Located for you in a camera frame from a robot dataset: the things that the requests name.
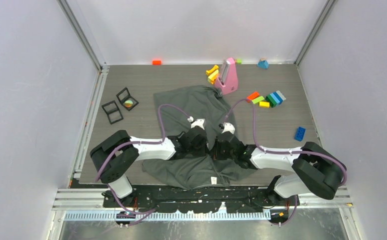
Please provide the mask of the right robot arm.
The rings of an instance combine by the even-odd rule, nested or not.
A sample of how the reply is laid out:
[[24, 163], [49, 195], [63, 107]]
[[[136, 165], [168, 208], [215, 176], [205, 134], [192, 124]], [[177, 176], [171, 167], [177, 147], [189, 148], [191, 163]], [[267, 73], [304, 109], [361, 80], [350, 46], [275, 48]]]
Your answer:
[[267, 188], [267, 200], [276, 206], [291, 196], [307, 193], [332, 200], [347, 179], [346, 166], [312, 141], [294, 148], [268, 148], [244, 144], [227, 131], [215, 138], [210, 154], [214, 160], [233, 160], [243, 169], [290, 172], [274, 177]]

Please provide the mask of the grey t-shirt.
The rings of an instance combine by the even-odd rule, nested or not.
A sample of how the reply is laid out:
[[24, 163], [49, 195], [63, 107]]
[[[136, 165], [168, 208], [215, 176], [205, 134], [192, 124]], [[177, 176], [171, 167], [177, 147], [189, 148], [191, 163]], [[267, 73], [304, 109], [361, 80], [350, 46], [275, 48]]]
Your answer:
[[162, 120], [165, 136], [181, 148], [170, 160], [147, 159], [142, 171], [162, 184], [193, 190], [204, 187], [228, 187], [255, 173], [233, 159], [213, 159], [212, 147], [221, 133], [230, 105], [220, 93], [202, 85], [154, 93], [157, 118]]

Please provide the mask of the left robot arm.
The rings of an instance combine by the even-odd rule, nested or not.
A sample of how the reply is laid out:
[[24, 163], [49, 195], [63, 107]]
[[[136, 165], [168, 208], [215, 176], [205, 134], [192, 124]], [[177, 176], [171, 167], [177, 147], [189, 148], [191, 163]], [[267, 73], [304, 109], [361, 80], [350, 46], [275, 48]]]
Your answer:
[[134, 203], [135, 194], [125, 175], [136, 161], [179, 160], [188, 155], [202, 157], [208, 153], [207, 133], [199, 126], [164, 140], [130, 136], [118, 130], [94, 147], [89, 155], [97, 170], [97, 178], [115, 192], [115, 200], [123, 207]]

